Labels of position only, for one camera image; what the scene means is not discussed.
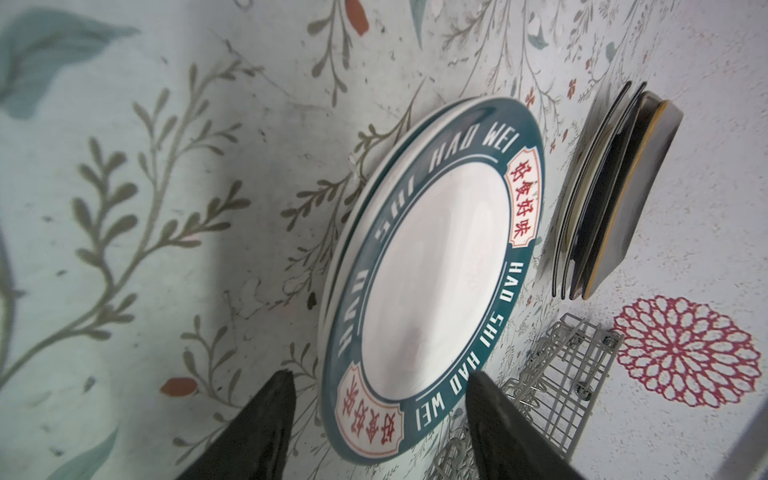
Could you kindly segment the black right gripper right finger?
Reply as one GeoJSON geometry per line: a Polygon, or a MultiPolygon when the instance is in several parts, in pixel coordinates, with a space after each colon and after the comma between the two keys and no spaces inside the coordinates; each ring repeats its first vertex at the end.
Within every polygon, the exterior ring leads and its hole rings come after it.
{"type": "Polygon", "coordinates": [[[481,479],[580,479],[483,371],[468,380],[465,404],[481,479]]]}

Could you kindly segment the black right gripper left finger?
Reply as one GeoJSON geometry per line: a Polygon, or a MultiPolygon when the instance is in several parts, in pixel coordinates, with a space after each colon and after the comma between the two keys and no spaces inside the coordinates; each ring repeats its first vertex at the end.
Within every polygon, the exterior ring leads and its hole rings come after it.
{"type": "Polygon", "coordinates": [[[182,479],[281,479],[296,409],[294,375],[279,370],[182,479]]]}

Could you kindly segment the white square plate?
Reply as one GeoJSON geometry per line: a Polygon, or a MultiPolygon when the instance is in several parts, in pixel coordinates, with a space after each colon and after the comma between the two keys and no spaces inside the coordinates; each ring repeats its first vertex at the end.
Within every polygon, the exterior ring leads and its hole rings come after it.
{"type": "Polygon", "coordinates": [[[590,158],[587,175],[583,179],[580,186],[580,190],[579,190],[578,206],[581,206],[581,210],[579,211],[578,215],[573,215],[573,220],[575,220],[575,231],[573,232],[573,236],[571,238],[571,244],[569,246],[570,263],[569,263],[568,273],[566,274],[565,299],[566,299],[566,288],[570,286],[570,281],[573,278],[573,273],[575,271],[575,268],[571,267],[571,263],[576,261],[575,251],[576,251],[576,244],[577,244],[577,236],[578,236],[579,230],[582,228],[584,224],[584,220],[586,217],[586,209],[591,199],[591,196],[593,194],[593,191],[595,189],[596,182],[603,169],[603,164],[605,163],[605,156],[611,147],[613,139],[617,135],[617,131],[626,122],[626,119],[630,114],[631,109],[637,104],[642,94],[646,90],[646,86],[647,86],[646,81],[641,81],[635,87],[633,87],[632,85],[632,98],[629,101],[627,108],[621,114],[621,117],[616,122],[616,125],[606,130],[604,134],[601,136],[601,139],[598,141],[597,147],[594,149],[593,155],[590,158]]]}
{"type": "Polygon", "coordinates": [[[590,158],[604,132],[616,125],[621,114],[632,98],[632,81],[623,83],[620,89],[612,93],[607,87],[607,95],[597,99],[585,122],[582,136],[573,155],[557,211],[554,232],[554,254],[552,263],[552,287],[554,298],[565,299],[566,274],[569,269],[569,246],[575,231],[573,215],[578,215],[581,183],[587,175],[590,158]]]}

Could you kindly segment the black square plate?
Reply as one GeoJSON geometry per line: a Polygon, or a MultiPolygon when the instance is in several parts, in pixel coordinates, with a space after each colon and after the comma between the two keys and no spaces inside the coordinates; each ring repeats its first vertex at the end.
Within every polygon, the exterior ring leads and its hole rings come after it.
{"type": "Polygon", "coordinates": [[[603,217],[608,209],[614,184],[618,178],[623,156],[638,115],[645,107],[655,109],[659,103],[658,96],[645,90],[640,100],[631,109],[626,122],[617,131],[617,135],[605,156],[603,169],[586,209],[584,224],[577,236],[576,261],[571,263],[571,267],[575,268],[575,271],[570,286],[566,288],[566,298],[570,300],[583,295],[585,276],[591,271],[592,250],[598,238],[603,217]]]}
{"type": "Polygon", "coordinates": [[[670,100],[648,93],[624,151],[618,178],[590,254],[579,296],[587,300],[620,265],[629,250],[651,188],[684,114],[670,100]]]}

